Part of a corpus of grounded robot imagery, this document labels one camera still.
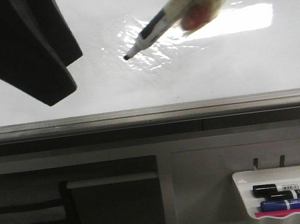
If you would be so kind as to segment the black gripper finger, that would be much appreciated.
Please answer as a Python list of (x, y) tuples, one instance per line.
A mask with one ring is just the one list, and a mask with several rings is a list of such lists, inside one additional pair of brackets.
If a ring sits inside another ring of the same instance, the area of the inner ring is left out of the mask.
[(55, 0), (0, 0), (0, 80), (53, 106), (77, 89), (81, 56)]

